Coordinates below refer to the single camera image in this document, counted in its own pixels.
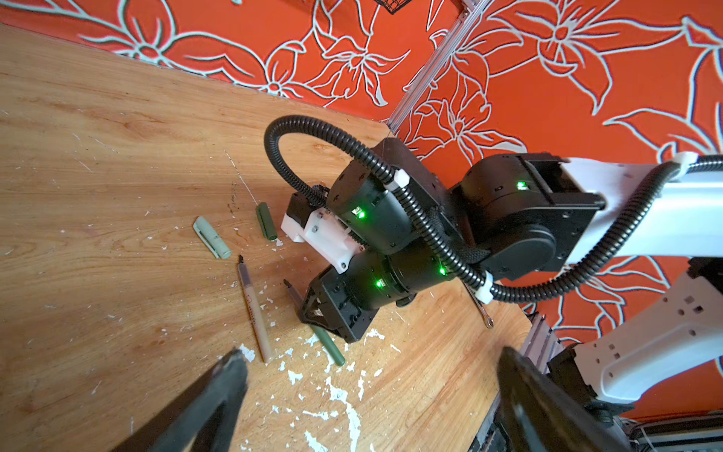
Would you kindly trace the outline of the light green pen cap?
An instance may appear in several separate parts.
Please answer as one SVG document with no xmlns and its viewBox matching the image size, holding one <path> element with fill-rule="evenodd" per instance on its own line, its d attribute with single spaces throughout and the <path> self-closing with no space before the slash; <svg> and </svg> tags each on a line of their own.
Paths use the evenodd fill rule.
<svg viewBox="0 0 723 452">
<path fill-rule="evenodd" d="M 211 223 L 204 217 L 197 217 L 192 224 L 196 235 L 217 259 L 229 259 L 231 249 L 226 245 Z"/>
</svg>

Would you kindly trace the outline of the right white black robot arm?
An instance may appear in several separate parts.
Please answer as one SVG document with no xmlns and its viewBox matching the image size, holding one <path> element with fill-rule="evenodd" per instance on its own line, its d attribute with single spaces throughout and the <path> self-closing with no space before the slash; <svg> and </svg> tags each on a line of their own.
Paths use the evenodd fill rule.
<svg viewBox="0 0 723 452">
<path fill-rule="evenodd" d="M 685 256 L 652 306 L 550 363 L 592 414 L 631 410 L 653 386 L 722 354 L 722 160 L 626 165 L 551 154 L 482 160 L 445 188 L 398 139 L 359 154 L 331 188 L 300 185 L 282 221 L 328 266 L 300 319 L 359 341 L 378 310 L 459 279 L 478 306 L 553 301 L 617 256 Z"/>
</svg>

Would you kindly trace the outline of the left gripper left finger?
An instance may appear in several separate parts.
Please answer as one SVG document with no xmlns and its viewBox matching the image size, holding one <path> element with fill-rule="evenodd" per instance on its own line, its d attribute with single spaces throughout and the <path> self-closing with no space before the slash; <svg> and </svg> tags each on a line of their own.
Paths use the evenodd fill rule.
<svg viewBox="0 0 723 452">
<path fill-rule="evenodd" d="M 247 360 L 235 348 L 116 451 L 228 451 L 249 389 Z"/>
</svg>

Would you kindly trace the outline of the dark green pen cap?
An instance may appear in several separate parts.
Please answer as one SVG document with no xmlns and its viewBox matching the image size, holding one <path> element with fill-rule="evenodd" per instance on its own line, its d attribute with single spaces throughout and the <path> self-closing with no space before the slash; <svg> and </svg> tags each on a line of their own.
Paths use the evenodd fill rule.
<svg viewBox="0 0 723 452">
<path fill-rule="evenodd" d="M 278 233 L 267 203 L 259 203 L 255 212 L 263 237 L 268 241 L 275 241 Z"/>
</svg>

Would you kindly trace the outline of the dark green pen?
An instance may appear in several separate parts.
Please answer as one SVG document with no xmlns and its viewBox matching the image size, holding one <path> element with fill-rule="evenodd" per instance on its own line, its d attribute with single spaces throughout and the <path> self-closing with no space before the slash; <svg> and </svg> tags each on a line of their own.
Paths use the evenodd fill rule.
<svg viewBox="0 0 723 452">
<path fill-rule="evenodd" d="M 303 299 L 299 294 L 299 291 L 297 291 L 293 284 L 291 284 L 291 282 L 286 279 L 284 279 L 284 285 L 286 286 L 288 295 L 291 297 L 294 303 L 297 317 L 301 318 Z M 339 348 L 337 348 L 337 346 L 334 344 L 333 339 L 331 339 L 327 331 L 321 329 L 316 325 L 307 324 L 307 326 L 309 326 L 314 331 L 314 334 L 318 338 L 319 342 L 325 348 L 326 352 L 329 353 L 329 357 L 333 359 L 333 363 L 335 363 L 335 365 L 337 366 L 343 366 L 346 363 L 346 359 L 340 352 Z"/>
</svg>

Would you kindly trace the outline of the grey green pen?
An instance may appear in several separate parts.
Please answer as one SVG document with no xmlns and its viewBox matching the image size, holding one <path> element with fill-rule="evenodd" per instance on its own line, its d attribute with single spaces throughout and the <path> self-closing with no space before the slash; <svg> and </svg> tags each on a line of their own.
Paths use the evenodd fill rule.
<svg viewBox="0 0 723 452">
<path fill-rule="evenodd" d="M 270 363 L 274 358 L 273 349 L 271 348 L 267 328 L 262 318 L 261 306 L 256 298 L 252 278 L 250 278 L 245 258 L 242 255 L 238 258 L 236 270 L 262 359 L 264 363 Z"/>
</svg>

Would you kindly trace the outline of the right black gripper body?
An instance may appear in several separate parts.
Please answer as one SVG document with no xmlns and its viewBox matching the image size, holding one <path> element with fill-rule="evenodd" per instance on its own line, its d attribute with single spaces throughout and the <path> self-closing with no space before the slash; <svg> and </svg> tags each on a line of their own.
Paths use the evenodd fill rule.
<svg viewBox="0 0 723 452">
<path fill-rule="evenodd" d="M 407 306 L 419 292 L 454 279 L 400 201 L 362 163 L 353 160 L 346 166 L 326 206 L 361 250 L 346 265 L 329 266 L 310 282 L 299 313 L 302 322 L 354 343 L 380 308 Z"/>
</svg>

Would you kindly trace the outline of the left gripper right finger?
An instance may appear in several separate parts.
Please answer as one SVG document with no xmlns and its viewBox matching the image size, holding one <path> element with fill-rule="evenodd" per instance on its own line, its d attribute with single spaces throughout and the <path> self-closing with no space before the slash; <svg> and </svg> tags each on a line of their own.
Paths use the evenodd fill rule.
<svg viewBox="0 0 723 452">
<path fill-rule="evenodd" d="M 513 451 L 628 451 L 515 348 L 502 349 L 500 409 Z"/>
</svg>

